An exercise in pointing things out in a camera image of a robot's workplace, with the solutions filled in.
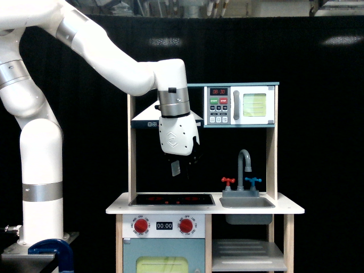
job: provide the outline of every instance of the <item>green button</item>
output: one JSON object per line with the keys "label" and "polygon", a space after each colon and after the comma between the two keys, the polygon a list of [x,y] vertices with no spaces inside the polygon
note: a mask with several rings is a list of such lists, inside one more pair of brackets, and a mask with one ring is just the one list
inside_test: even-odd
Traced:
{"label": "green button", "polygon": [[218,98],[210,98],[210,104],[218,104]]}

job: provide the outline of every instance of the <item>blue clamp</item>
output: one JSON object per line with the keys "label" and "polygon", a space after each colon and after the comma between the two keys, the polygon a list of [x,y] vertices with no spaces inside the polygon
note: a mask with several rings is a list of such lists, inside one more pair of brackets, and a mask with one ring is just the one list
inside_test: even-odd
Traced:
{"label": "blue clamp", "polygon": [[255,190],[255,182],[262,182],[262,179],[258,179],[258,178],[256,178],[256,177],[254,177],[254,178],[248,178],[248,177],[246,177],[245,178],[245,181],[249,181],[250,183],[251,183],[251,190]]}
{"label": "blue clamp", "polygon": [[73,251],[66,241],[47,239],[35,243],[28,249],[28,254],[54,253],[58,256],[59,273],[74,273]]}

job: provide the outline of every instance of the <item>blue faucet handle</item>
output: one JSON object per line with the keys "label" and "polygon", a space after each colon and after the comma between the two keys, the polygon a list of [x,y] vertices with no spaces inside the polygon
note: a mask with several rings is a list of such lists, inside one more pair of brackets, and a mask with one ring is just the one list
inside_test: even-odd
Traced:
{"label": "blue faucet handle", "polygon": [[252,187],[255,187],[255,182],[262,182],[262,179],[256,178],[256,177],[254,177],[254,178],[248,178],[248,177],[246,177],[245,178],[245,181],[249,181],[251,183],[251,186]]}

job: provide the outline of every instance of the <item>silver metal band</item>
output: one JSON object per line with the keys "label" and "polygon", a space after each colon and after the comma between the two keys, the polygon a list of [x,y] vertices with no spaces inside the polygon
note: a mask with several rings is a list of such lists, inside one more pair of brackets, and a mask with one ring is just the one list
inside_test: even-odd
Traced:
{"label": "silver metal band", "polygon": [[23,184],[23,201],[45,202],[58,200],[63,197],[63,182],[50,184]]}
{"label": "silver metal band", "polygon": [[59,24],[56,37],[61,42],[71,47],[72,40],[80,27],[88,21],[88,18],[77,10],[72,10]]}
{"label": "silver metal band", "polygon": [[162,117],[179,117],[191,112],[189,101],[183,102],[182,104],[161,104],[160,111],[162,112]]}
{"label": "silver metal band", "polygon": [[9,61],[0,65],[0,89],[30,78],[23,60]]}
{"label": "silver metal band", "polygon": [[189,108],[188,89],[181,88],[171,91],[158,91],[160,111],[164,117],[175,117],[188,114]]}

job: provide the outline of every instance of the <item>toy sink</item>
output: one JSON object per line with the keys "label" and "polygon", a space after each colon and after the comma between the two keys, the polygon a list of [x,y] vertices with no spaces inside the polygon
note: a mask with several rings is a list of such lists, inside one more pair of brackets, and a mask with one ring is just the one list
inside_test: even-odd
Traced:
{"label": "toy sink", "polygon": [[[228,209],[274,208],[264,197],[221,197],[221,205]],[[272,214],[226,214],[226,222],[231,225],[269,225]]]}
{"label": "toy sink", "polygon": [[264,197],[221,197],[221,205],[228,209],[259,209],[274,208],[268,199]]}

